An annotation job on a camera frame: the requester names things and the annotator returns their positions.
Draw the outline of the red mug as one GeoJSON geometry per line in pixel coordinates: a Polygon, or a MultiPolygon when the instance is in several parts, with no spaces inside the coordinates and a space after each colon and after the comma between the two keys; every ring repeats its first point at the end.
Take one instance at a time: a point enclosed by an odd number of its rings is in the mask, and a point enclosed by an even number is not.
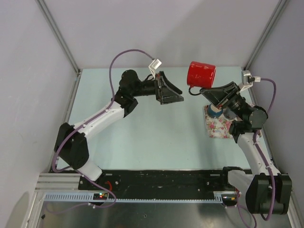
{"type": "Polygon", "coordinates": [[[189,86],[189,94],[196,96],[199,93],[194,94],[191,89],[194,87],[199,88],[212,88],[216,74],[216,66],[197,61],[192,61],[189,65],[187,73],[187,85],[189,86]]]}

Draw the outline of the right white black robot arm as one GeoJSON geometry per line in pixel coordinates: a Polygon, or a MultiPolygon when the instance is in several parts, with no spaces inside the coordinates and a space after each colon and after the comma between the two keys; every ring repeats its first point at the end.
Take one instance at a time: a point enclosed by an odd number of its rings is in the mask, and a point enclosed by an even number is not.
{"type": "Polygon", "coordinates": [[[243,193],[247,209],[252,214],[286,214],[292,190],[291,178],[278,170],[269,153],[262,151],[258,139],[268,119],[267,111],[248,103],[234,82],[201,88],[199,92],[216,108],[228,109],[238,117],[230,125],[229,133],[244,153],[252,172],[246,174],[240,168],[228,168],[228,173],[219,179],[221,188],[231,190],[235,187],[243,193]]]}

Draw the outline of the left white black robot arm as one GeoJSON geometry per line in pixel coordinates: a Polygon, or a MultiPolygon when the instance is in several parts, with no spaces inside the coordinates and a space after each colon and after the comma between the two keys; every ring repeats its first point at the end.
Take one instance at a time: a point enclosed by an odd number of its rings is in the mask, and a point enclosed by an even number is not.
{"type": "Polygon", "coordinates": [[[105,185],[105,177],[102,169],[90,157],[88,139],[129,115],[138,104],[136,97],[149,95],[155,96],[163,105],[184,100],[182,91],[167,79],[164,72],[160,71],[152,79],[141,81],[134,70],[126,70],[109,104],[81,122],[63,123],[60,126],[54,151],[69,168],[86,176],[90,186],[101,189],[105,185]]]}

